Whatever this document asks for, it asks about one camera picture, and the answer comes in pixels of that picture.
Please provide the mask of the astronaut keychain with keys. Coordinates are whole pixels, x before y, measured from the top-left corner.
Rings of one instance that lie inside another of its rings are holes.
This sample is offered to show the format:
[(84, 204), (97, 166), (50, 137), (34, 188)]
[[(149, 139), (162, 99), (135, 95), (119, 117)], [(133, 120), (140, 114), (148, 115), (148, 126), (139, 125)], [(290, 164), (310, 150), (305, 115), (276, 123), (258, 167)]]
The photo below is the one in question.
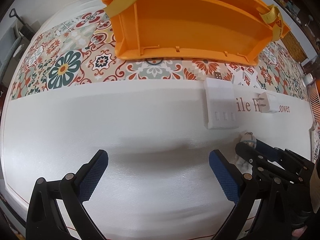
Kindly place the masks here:
[(235, 165), (241, 173), (252, 173), (252, 161), (249, 160), (249, 156), (256, 146), (257, 139), (252, 132), (244, 133), (236, 145)]

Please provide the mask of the white basket of oranges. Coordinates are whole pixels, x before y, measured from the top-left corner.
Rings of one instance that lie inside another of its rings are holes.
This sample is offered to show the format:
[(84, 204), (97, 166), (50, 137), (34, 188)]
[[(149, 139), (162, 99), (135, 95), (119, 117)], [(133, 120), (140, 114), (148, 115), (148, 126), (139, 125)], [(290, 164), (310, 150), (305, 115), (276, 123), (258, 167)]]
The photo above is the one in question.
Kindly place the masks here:
[(319, 124), (320, 102), (319, 102), (319, 90), (317, 86), (317, 81), (313, 81), (313, 83), (308, 86), (308, 97), (309, 97), (309, 103), (310, 103), (313, 119), (316, 123)]

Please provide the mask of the woven wicker tissue box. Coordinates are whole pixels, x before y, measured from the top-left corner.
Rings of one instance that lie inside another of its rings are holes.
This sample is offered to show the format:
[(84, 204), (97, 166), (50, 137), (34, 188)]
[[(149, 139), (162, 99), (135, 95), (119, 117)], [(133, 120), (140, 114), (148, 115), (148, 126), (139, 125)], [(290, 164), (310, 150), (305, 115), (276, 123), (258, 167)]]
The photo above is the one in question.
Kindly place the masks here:
[(302, 46), (291, 31), (289, 31), (281, 40), (289, 51), (289, 54), (296, 62), (302, 63), (308, 58)]

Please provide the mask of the orange plastic storage crate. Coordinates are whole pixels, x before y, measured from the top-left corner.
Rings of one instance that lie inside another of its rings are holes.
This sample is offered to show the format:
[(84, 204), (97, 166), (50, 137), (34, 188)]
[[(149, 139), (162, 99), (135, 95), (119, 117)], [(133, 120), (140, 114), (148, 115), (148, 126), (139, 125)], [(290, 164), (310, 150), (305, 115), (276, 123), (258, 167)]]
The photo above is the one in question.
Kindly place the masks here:
[(262, 0), (101, 0), (124, 60), (201, 58), (255, 66), (289, 31)]

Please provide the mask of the white small cup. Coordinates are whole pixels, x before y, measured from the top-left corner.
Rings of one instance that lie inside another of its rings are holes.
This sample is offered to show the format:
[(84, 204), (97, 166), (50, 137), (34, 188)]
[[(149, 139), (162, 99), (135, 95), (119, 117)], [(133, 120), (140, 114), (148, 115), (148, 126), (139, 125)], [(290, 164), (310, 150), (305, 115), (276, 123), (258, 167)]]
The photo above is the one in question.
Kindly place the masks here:
[(304, 85), (306, 85), (306, 86), (312, 84), (312, 82), (313, 82), (313, 76), (312, 76), (312, 74), (311, 74), (311, 73), (306, 74), (306, 75), (303, 77), (303, 82), (304, 82)]

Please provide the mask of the white power adapter cube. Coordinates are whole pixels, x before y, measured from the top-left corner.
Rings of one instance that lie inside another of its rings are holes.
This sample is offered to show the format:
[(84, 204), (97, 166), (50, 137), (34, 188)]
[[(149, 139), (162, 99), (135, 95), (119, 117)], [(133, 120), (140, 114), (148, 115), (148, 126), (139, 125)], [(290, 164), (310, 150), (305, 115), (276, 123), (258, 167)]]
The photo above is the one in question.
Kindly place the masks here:
[(258, 96), (258, 103), (261, 113), (278, 113), (279, 102), (275, 95), (270, 93), (261, 93)]

